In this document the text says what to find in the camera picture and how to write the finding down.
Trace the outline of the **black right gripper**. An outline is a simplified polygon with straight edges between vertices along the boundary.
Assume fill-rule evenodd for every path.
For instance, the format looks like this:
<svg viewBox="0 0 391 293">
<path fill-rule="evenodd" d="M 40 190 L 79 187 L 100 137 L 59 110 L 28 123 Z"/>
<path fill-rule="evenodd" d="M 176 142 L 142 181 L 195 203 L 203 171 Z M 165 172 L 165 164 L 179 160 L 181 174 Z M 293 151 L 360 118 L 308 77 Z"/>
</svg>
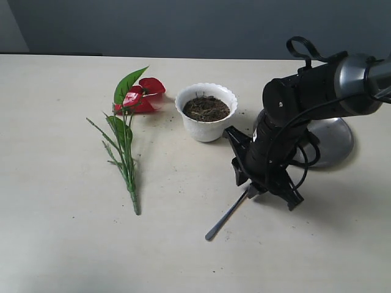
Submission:
<svg viewBox="0 0 391 293">
<path fill-rule="evenodd" d="M 265 111 L 261 111 L 251 136 L 234 126 L 225 128 L 224 137 L 235 155 L 232 166 L 236 185 L 250 180 L 258 193 L 270 192 L 285 200 L 289 211 L 299 206 L 304 198 L 286 168 L 308 124 L 308 120 L 298 120 L 286 128 L 279 127 L 272 123 Z"/>
</svg>

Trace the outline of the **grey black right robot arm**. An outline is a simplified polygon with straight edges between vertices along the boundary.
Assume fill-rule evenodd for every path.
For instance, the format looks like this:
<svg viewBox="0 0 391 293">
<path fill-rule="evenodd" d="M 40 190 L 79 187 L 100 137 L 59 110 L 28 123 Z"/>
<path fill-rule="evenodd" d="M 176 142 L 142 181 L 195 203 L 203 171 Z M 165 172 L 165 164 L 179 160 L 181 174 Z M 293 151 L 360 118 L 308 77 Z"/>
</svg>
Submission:
<svg viewBox="0 0 391 293">
<path fill-rule="evenodd" d="M 251 136 L 233 126 L 224 130 L 233 152 L 237 185 L 248 183 L 244 196 L 270 192 L 287 202 L 289 209 L 301 204 L 298 185 L 287 167 L 307 170 L 321 155 L 297 161 L 303 140 L 316 143 L 308 126 L 314 120 L 370 115 L 390 102 L 390 60 L 360 54 L 307 64 L 292 76 L 275 78 L 263 89 L 263 109 Z"/>
</svg>

